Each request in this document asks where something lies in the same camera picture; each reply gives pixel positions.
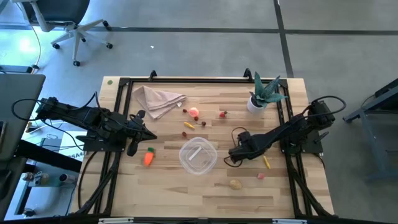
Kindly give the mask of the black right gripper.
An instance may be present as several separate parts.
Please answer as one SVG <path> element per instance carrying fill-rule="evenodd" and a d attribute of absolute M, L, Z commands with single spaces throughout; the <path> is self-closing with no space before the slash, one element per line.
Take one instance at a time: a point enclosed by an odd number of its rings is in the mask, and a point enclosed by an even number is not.
<path fill-rule="evenodd" d="M 238 139 L 238 146 L 229 150 L 229 158 L 235 164 L 248 158 L 250 154 L 264 153 L 267 146 L 258 146 L 251 138 Z"/>

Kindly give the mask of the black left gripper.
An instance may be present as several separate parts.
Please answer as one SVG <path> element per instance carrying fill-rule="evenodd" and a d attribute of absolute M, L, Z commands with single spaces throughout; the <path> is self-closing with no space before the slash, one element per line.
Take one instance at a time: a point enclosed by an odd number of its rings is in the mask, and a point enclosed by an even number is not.
<path fill-rule="evenodd" d="M 132 134 L 129 136 L 132 141 L 127 149 L 127 155 L 132 157 L 137 152 L 137 147 L 139 141 L 149 141 L 157 139 L 155 133 L 150 131 L 146 124 L 143 124 L 143 118 L 146 112 L 144 110 L 139 110 L 137 114 L 130 114 L 130 121 L 128 122 L 128 127 L 132 129 Z"/>

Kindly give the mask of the orange toy carrot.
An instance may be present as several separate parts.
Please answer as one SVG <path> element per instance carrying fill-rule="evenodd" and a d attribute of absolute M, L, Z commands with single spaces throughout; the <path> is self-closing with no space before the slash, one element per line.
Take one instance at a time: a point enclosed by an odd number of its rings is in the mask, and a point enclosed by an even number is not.
<path fill-rule="evenodd" d="M 148 147 L 144 155 L 144 165 L 149 166 L 155 157 L 155 149 L 153 147 Z"/>

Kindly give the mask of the clear plastic tupperware container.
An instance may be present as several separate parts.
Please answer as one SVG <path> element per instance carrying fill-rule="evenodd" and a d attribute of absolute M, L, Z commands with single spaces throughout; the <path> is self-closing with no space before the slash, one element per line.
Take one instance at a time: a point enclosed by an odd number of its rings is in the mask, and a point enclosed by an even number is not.
<path fill-rule="evenodd" d="M 218 153 L 205 138 L 195 137 L 187 141 L 179 151 L 182 167 L 194 175 L 208 173 L 216 164 Z"/>

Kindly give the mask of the beige folded cloth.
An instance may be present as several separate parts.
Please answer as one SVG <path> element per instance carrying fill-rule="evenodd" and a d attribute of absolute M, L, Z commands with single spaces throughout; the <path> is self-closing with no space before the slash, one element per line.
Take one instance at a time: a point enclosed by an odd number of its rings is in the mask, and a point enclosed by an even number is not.
<path fill-rule="evenodd" d="M 187 99 L 186 95 L 140 86 L 133 91 L 136 100 L 152 119 L 159 119 Z"/>

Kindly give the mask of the snake plant in white pot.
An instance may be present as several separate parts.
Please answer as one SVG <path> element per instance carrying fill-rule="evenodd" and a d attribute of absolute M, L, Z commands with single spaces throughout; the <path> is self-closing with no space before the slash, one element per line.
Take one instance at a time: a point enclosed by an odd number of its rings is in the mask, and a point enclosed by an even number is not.
<path fill-rule="evenodd" d="M 254 73 L 254 92 L 250 91 L 251 97 L 247 103 L 247 109 L 252 114 L 262 113 L 268 104 L 280 102 L 287 96 L 276 93 L 276 89 L 279 88 L 280 76 L 271 80 L 266 86 L 262 84 L 260 74 Z"/>

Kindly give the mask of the white printed paper sheet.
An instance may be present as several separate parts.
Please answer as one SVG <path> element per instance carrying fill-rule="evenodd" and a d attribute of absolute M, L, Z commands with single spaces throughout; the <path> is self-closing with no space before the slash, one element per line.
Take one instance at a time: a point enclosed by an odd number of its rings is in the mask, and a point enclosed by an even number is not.
<path fill-rule="evenodd" d="M 59 153 L 72 159 L 83 161 L 86 152 L 83 150 L 84 142 L 78 140 L 77 136 L 85 136 L 86 131 L 68 131 L 62 136 Z"/>

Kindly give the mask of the black desk beam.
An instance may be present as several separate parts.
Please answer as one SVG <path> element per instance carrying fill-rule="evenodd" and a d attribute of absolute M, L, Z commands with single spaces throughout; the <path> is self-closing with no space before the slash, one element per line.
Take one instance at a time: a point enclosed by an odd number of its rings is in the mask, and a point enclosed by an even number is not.
<path fill-rule="evenodd" d="M 63 154 L 46 149 L 42 146 L 20 140 L 14 153 L 16 157 L 24 157 L 33 161 L 48 164 L 65 170 L 79 172 L 82 162 Z"/>

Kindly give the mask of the grey desk top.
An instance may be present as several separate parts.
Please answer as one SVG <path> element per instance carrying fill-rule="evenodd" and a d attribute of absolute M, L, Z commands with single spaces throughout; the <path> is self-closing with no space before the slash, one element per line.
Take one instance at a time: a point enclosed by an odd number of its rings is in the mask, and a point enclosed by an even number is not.
<path fill-rule="evenodd" d="M 5 122 L 0 161 L 16 150 L 45 81 L 45 75 L 0 73 L 0 121 Z"/>

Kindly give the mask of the office chair with white base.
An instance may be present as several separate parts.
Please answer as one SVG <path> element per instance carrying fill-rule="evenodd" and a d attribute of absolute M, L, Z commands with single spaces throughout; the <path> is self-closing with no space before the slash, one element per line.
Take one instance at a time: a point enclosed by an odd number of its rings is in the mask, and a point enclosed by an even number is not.
<path fill-rule="evenodd" d="M 113 44 L 90 34 L 88 31 L 98 24 L 102 24 L 110 31 L 111 26 L 104 19 L 98 19 L 88 24 L 81 25 L 90 0 L 10 0 L 16 4 L 22 12 L 25 21 L 31 26 L 39 26 L 41 31 L 50 32 L 56 27 L 64 29 L 65 33 L 51 42 L 55 49 L 59 49 L 59 43 L 73 39 L 74 47 L 72 53 L 73 65 L 80 66 L 76 59 L 80 42 L 94 40 L 112 49 Z"/>

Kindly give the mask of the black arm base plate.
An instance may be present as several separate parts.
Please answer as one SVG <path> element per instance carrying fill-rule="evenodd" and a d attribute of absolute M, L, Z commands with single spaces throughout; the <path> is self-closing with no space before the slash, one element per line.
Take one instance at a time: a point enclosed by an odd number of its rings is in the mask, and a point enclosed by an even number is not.
<path fill-rule="evenodd" d="M 322 147 L 322 136 L 318 131 L 312 131 L 306 135 L 301 144 L 293 144 L 288 138 L 281 141 L 281 152 L 288 153 L 290 155 L 296 155 L 300 153 L 307 154 L 323 154 Z"/>
<path fill-rule="evenodd" d="M 94 131 L 87 131 L 85 135 L 77 135 L 76 138 L 83 143 L 84 151 L 122 152 L 126 145 L 126 138 L 114 133 L 109 138 L 103 138 Z"/>

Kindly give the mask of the black aluminium table frame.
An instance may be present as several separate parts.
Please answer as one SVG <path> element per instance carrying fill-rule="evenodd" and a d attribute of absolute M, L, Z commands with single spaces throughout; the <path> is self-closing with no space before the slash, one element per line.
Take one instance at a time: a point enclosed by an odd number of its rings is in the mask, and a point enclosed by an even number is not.
<path fill-rule="evenodd" d="M 247 108 L 254 86 L 243 78 L 170 78 L 155 77 L 151 82 L 135 80 L 134 88 L 148 86 L 155 90 L 187 96 L 180 108 L 160 119 L 145 117 L 148 129 L 157 139 L 140 143 L 135 156 L 122 156 L 116 177 L 111 215 L 114 217 L 207 217 L 207 218 L 292 218 L 294 208 L 285 157 L 275 143 L 266 157 L 244 161 L 238 168 L 224 163 L 233 138 L 248 130 L 265 133 L 279 125 L 275 104 L 260 116 Z M 195 121 L 188 111 L 196 107 Z M 227 111 L 226 118 L 219 114 Z M 206 126 L 197 122 L 205 121 Z M 194 125 L 190 129 L 184 125 Z M 180 164 L 180 148 L 190 139 L 209 140 L 218 152 L 215 166 L 206 174 L 188 173 Z M 144 165 L 148 147 L 155 149 L 149 166 Z M 265 178 L 257 178 L 264 173 Z M 229 187 L 230 180 L 241 181 L 241 190 Z"/>

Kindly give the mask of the silver aluminium frame post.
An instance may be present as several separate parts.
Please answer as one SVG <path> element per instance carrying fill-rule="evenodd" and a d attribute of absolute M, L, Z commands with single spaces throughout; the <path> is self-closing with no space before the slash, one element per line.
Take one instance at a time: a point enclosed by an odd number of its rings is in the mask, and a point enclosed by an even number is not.
<path fill-rule="evenodd" d="M 308 224 L 306 220 L 299 219 L 273 219 L 272 224 Z"/>
<path fill-rule="evenodd" d="M 127 224 L 134 223 L 132 217 L 100 218 L 98 224 Z"/>

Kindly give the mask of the grey metal table frame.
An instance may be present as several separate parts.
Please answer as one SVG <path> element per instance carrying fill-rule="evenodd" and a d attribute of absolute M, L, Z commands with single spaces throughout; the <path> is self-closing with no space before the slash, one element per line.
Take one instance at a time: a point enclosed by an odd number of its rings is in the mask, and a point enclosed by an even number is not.
<path fill-rule="evenodd" d="M 376 171 L 368 180 L 398 179 L 398 78 L 377 90 L 343 120 L 361 120 Z"/>

